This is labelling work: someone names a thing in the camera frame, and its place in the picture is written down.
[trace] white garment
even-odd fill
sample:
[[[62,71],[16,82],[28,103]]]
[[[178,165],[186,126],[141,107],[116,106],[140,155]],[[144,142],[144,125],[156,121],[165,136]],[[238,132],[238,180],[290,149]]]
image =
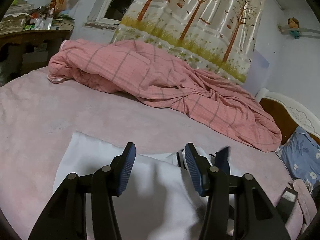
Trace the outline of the white garment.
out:
[[[196,147],[199,155],[211,157]],[[92,174],[110,165],[123,148],[75,132],[58,167],[53,192],[65,177]],[[176,153],[139,155],[126,190],[113,197],[116,218],[123,240],[198,239],[207,197],[195,191],[188,171],[178,167]],[[87,194],[88,240],[93,238],[91,195]]]

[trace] curtain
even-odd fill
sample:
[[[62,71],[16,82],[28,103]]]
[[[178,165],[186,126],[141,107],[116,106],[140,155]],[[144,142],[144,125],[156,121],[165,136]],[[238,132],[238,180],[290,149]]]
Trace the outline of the curtain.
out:
[[[142,40],[243,84],[265,0],[134,0],[111,42]]]

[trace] bed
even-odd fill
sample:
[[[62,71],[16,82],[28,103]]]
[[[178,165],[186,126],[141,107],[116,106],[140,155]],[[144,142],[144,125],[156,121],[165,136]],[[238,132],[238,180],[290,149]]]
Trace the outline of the bed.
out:
[[[35,70],[0,88],[0,208],[23,240],[52,195],[57,168],[75,131],[120,147],[132,141],[139,154],[175,152],[188,142],[207,153],[229,145],[230,164],[251,173],[274,204],[291,180],[273,152],[246,146],[185,114],[146,106],[128,94],[99,92],[74,80],[53,84],[47,73],[47,67]],[[271,92],[261,105],[284,140],[298,124],[319,142],[320,121],[304,106]],[[292,239],[302,223],[296,203],[287,223]]]

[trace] pillow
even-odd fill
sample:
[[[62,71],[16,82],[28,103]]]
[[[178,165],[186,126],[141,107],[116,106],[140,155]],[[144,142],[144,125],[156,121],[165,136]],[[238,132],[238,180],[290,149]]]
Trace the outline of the pillow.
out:
[[[293,179],[302,179],[312,186],[320,180],[320,146],[301,127],[297,127],[276,154]]]

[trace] crumpled blanket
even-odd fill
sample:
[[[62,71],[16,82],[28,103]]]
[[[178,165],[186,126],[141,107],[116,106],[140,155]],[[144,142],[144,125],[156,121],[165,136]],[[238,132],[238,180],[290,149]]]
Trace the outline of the crumpled blanket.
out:
[[[244,89],[142,41],[64,41],[50,59],[48,79],[74,79],[107,93],[125,91],[264,152],[277,149],[282,139],[273,118]]]

